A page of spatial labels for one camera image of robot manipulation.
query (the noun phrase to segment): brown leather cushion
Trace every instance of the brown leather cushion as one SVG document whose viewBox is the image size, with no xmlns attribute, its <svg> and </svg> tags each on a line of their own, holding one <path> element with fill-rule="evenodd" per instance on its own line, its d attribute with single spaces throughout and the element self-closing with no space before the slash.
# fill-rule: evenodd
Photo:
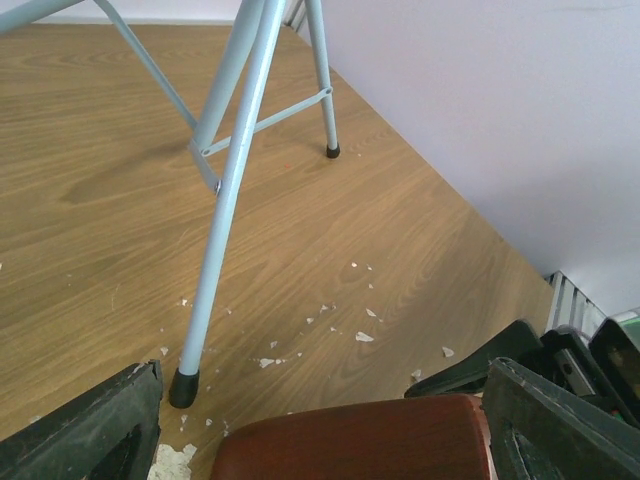
<svg viewBox="0 0 640 480">
<path fill-rule="evenodd" d="M 350 405 L 247 425 L 211 478 L 490 478 L 480 399 L 446 395 Z"/>
</svg>

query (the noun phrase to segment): red-brown object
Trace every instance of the red-brown object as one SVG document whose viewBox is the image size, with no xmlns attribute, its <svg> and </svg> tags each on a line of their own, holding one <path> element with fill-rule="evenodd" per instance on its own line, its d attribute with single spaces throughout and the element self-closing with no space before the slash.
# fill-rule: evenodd
<svg viewBox="0 0 640 480">
<path fill-rule="evenodd" d="M 493 478 L 480 404 L 444 395 L 253 423 L 223 440 L 211 479 Z"/>
</svg>

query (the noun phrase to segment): black rubber foot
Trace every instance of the black rubber foot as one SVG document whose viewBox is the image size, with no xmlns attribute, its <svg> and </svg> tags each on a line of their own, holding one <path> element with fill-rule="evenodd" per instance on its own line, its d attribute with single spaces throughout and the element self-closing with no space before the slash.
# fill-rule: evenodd
<svg viewBox="0 0 640 480">
<path fill-rule="evenodd" d="M 338 158 L 340 156 L 340 144 L 336 148 L 329 148 L 327 145 L 327 157 Z"/>
<path fill-rule="evenodd" d="M 195 375 L 185 375 L 176 369 L 169 388 L 169 403 L 176 408 L 188 408 L 198 394 L 200 370 Z"/>
</svg>

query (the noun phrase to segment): white wall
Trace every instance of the white wall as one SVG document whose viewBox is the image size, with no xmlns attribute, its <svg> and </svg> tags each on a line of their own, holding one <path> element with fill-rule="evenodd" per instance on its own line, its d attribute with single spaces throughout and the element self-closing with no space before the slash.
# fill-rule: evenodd
<svg viewBox="0 0 640 480">
<path fill-rule="evenodd" d="M 238 12 L 241 0 L 110 0 L 122 17 L 135 23 L 225 23 Z M 0 0 L 0 12 L 25 0 Z M 106 22 L 95 3 L 86 0 L 52 15 L 49 21 Z"/>
<path fill-rule="evenodd" d="M 324 11 L 331 65 L 541 273 L 640 305 L 638 0 Z"/>
</svg>

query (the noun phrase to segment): metal stand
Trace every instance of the metal stand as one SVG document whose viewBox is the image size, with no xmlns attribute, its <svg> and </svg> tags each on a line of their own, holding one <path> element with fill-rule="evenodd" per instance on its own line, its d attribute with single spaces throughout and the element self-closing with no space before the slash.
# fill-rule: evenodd
<svg viewBox="0 0 640 480">
<path fill-rule="evenodd" d="M 83 0 L 31 0 L 0 15 L 0 33 L 44 18 Z M 94 0 L 133 48 L 153 78 L 167 94 L 187 124 L 194 129 L 189 150 L 207 186 L 218 195 L 211 229 L 200 272 L 198 289 L 182 351 L 182 360 L 169 392 L 170 403 L 177 408 L 189 407 L 198 391 L 200 358 L 222 269 L 224 252 L 238 198 L 238 190 L 255 132 L 273 125 L 316 103 L 322 104 L 327 133 L 327 156 L 336 158 L 340 146 L 336 133 L 329 63 L 324 37 L 320 0 L 305 0 L 311 32 L 311 43 L 320 91 L 275 115 L 257 121 L 264 88 L 275 50 L 286 0 L 243 0 L 231 30 L 222 62 L 218 68 L 202 115 L 198 121 L 144 49 L 138 38 L 107 0 Z M 240 74 L 247 63 L 247 79 L 231 137 L 211 144 Z M 206 157 L 229 147 L 222 179 L 211 169 Z"/>
</svg>

